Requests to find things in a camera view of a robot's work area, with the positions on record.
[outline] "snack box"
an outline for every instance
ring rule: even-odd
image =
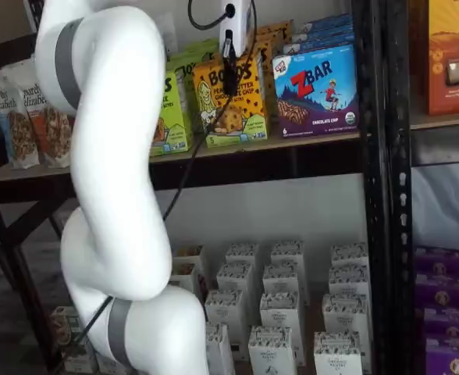
[[[264,293],[261,297],[261,320],[265,327],[289,327],[292,330],[296,364],[306,366],[304,305],[299,294],[297,292]]]
[[[427,337],[425,340],[425,373],[459,375],[459,339]]]
[[[183,246],[176,248],[173,252],[173,265],[190,263],[195,266],[198,273],[198,283],[203,298],[207,297],[208,289],[211,287],[211,277],[208,272],[208,260],[203,245]]]
[[[459,338],[459,309],[424,309],[426,334]]]
[[[79,314],[70,306],[59,306],[51,314],[52,329],[56,343],[61,348],[62,355],[72,346],[76,336],[82,332]],[[73,355],[65,359],[65,371],[69,373],[92,373],[98,370],[98,363],[94,355],[94,349],[86,336],[77,345]]]
[[[299,273],[295,262],[278,262],[266,266],[262,277],[265,293],[297,292],[299,287]]]
[[[165,89],[162,109],[157,122],[151,156],[186,152],[193,141],[191,118],[187,105],[183,75],[170,70],[165,72]]]
[[[310,21],[300,25],[296,32],[298,33],[310,33],[318,30],[332,29],[335,27],[343,26],[346,24],[353,23],[353,17],[350,13],[344,13],[339,16],[331,16],[321,18],[320,20]]]
[[[223,264],[217,273],[217,284],[222,291],[235,290],[244,293],[245,308],[251,323],[259,324],[259,297],[255,285],[255,269],[250,262],[235,261]]]
[[[459,308],[459,279],[418,273],[415,275],[415,305]]]
[[[265,25],[258,27],[257,35],[269,34],[275,31],[281,31],[283,34],[283,40],[285,42],[290,41],[290,35],[294,32],[294,21],[288,20],[278,23],[272,23],[270,25]]]
[[[235,375],[227,325],[205,324],[205,349],[209,375]]]
[[[328,375],[362,375],[357,333],[315,332],[316,373]]]
[[[252,327],[248,342],[254,375],[297,375],[288,327]]]
[[[292,240],[281,241],[273,244],[271,247],[271,263],[280,264],[283,261],[294,262],[297,264],[301,298],[306,305],[309,305],[310,295],[308,278],[306,277],[306,262],[304,260],[304,242]]]
[[[205,312],[210,323],[228,327],[231,352],[236,361],[248,361],[248,335],[245,299],[242,291],[210,291],[205,300]]]
[[[459,278],[459,250],[417,246],[414,252],[414,265],[417,273]]]
[[[359,109],[352,45],[273,59],[284,137],[355,131]]]
[[[269,117],[260,51],[253,54],[247,65],[246,61],[246,55],[237,60],[237,73],[242,75],[237,94],[206,137],[208,147],[268,139]],[[223,78],[221,59],[194,67],[194,85],[204,129],[212,125],[228,100],[222,89]]]
[[[364,295],[324,295],[322,310],[327,332],[358,332],[363,371],[372,373],[367,298]]]

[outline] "granola bag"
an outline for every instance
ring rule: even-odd
[[[8,81],[23,92],[25,107],[34,124],[37,144],[49,166],[70,165],[72,126],[69,118],[45,100],[37,83],[33,59],[23,60],[1,69]]]
[[[15,169],[39,164],[34,129],[23,104],[20,91],[0,74],[0,127],[5,150]]]

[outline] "black cable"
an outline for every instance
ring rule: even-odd
[[[193,0],[188,0],[188,17],[190,18],[190,22],[193,24],[193,26],[196,27],[196,28],[199,28],[198,26],[200,26],[200,25],[195,23],[193,21],[193,17],[191,17],[191,3],[192,3],[192,1]],[[251,49],[248,52],[247,61],[245,62],[245,66],[249,63],[249,61],[251,61],[252,54],[254,53],[254,46],[255,46],[257,32],[258,32],[258,16],[257,16],[257,12],[255,10],[254,0],[251,0],[251,6],[252,6],[252,12],[254,13],[254,36],[252,38]],[[219,19],[218,19],[219,21],[218,20],[214,21],[213,23],[215,23],[215,24],[212,27],[217,26],[225,18],[226,18],[226,13],[225,13],[224,17],[219,17]],[[237,87],[240,84],[242,76],[243,76],[243,74],[241,74],[237,79]],[[222,107],[222,110],[219,111],[218,115],[215,117],[215,119],[212,121],[212,123],[205,129],[204,137],[201,137],[198,140],[198,143],[195,145],[195,148],[193,150],[193,154],[191,155],[190,160],[188,160],[186,169],[184,170],[184,173],[183,173],[183,177],[181,178],[180,186],[178,187],[177,192],[174,195],[173,200],[170,202],[169,207],[167,208],[167,210],[164,213],[164,216],[163,216],[164,221],[167,219],[167,217],[169,217],[169,214],[172,212],[172,210],[174,208],[174,205],[177,203],[177,200],[179,199],[179,197],[181,195],[181,191],[183,190],[184,185],[186,184],[186,182],[188,180],[188,177],[190,176],[191,169],[193,167],[194,160],[195,160],[195,157],[196,157],[196,155],[198,153],[198,150],[203,145],[203,143],[205,141],[205,138],[207,138],[207,136],[210,134],[210,132],[215,128],[215,125],[217,124],[217,122],[219,121],[219,119],[221,118],[223,113],[226,111],[226,108],[228,108],[228,105],[230,105],[231,101],[233,100],[233,97],[234,97],[234,95],[230,95],[228,97],[228,100],[226,101],[226,103]],[[96,320],[98,320],[99,316],[103,313],[103,311],[105,311],[106,306],[108,306],[112,300],[113,300],[113,297],[112,296],[108,296],[103,301],[103,303],[99,306],[99,309],[96,311],[96,313],[94,314],[92,319],[89,321],[87,326],[84,328],[84,330],[82,332],[80,332],[80,334],[77,337],[75,337],[75,340],[73,340],[72,343],[69,345],[69,347],[66,349],[65,355],[62,355],[58,365],[56,365],[56,367],[50,372],[51,375],[58,375],[59,371],[62,369],[63,365],[65,364],[65,360],[76,351],[78,344],[82,341],[82,339],[84,339],[87,336],[87,334],[89,333],[91,328],[94,326],[94,323],[96,323]]]

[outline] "small white carton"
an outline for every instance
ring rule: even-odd
[[[297,264],[297,272],[299,273],[299,286],[301,287],[301,297],[306,305],[309,305],[311,300],[304,261],[304,242],[281,241],[274,244],[271,248],[271,263],[277,264],[283,261],[291,261]]]
[[[208,373],[210,375],[235,375],[227,325],[206,323],[205,341]]]
[[[318,375],[362,375],[356,334],[315,332],[315,366]]]
[[[301,293],[299,273],[295,262],[285,261],[266,266],[262,283],[264,284],[265,293],[275,294],[284,291]]]
[[[192,263],[195,265],[203,298],[207,297],[208,289],[212,286],[206,252],[204,245],[196,245],[176,248],[173,253],[173,264]]]
[[[74,338],[82,332],[79,315],[71,306],[59,306],[51,314],[52,329],[56,342],[65,355]],[[89,338],[86,336],[75,349],[75,354],[65,359],[65,370],[69,373],[92,373],[98,370]]]
[[[261,320],[265,327],[289,327],[292,331],[292,348],[298,366],[306,366],[304,354],[304,305],[297,292],[263,294]]]
[[[204,303],[198,283],[198,272],[193,263],[174,264],[169,284],[190,291],[197,296],[201,303]]]
[[[248,361],[248,336],[244,293],[242,291],[209,291],[205,312],[210,323],[223,323],[228,327],[231,352],[236,361]]]
[[[254,375],[297,375],[288,327],[252,327],[248,342]]]
[[[217,283],[222,291],[242,291],[245,309],[252,325],[260,324],[258,291],[255,287],[255,270],[251,263],[235,261],[223,264],[217,273]]]
[[[96,353],[96,359],[98,360],[99,372],[101,375],[131,375],[133,373],[133,369],[125,367],[113,359],[106,358],[99,353]]]
[[[323,319],[330,333],[358,332],[364,373],[372,373],[372,343],[364,295],[324,295]]]

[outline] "floor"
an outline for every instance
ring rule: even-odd
[[[25,250],[25,256],[48,312],[68,305],[69,296],[55,249]],[[0,375],[46,374],[23,306],[0,270]]]

